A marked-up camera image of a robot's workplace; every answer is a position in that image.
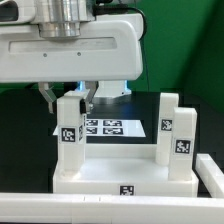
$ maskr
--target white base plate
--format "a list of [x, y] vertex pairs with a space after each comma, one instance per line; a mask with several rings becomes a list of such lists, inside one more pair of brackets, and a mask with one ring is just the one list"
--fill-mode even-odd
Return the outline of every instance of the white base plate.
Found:
[[[65, 177], [56, 167], [54, 193], [120, 195], [124, 187], [131, 186], [137, 196], [197, 197], [198, 179], [193, 171], [191, 181], [169, 181], [168, 167], [155, 163], [155, 146], [152, 145], [151, 152], [146, 154], [145, 146], [130, 145], [136, 149], [133, 153], [130, 148], [130, 155], [128, 145], [124, 145], [120, 158], [111, 151], [113, 145], [110, 145], [110, 150], [107, 150], [107, 145], [98, 146], [99, 151], [104, 148], [104, 157], [94, 158], [93, 152], [90, 153], [91, 147], [87, 146], [86, 161], [76, 175]], [[114, 145], [114, 152], [119, 147], [122, 148], [122, 145]], [[97, 155], [97, 145], [93, 148]]]

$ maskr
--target green wall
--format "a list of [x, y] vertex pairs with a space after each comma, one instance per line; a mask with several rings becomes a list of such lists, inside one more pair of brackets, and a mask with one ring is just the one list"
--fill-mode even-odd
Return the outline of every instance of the green wall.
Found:
[[183, 77], [184, 90], [224, 112], [224, 1], [216, 3]]
[[[150, 91], [182, 88], [180, 80], [215, 0], [142, 0]], [[146, 72], [130, 87], [147, 90]]]

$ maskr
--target white paper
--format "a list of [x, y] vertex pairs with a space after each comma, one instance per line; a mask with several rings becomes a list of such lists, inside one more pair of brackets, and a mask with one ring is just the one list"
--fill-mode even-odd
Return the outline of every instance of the white paper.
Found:
[[[53, 135], [58, 135], [56, 127]], [[87, 119], [87, 136], [146, 137], [139, 120]]]

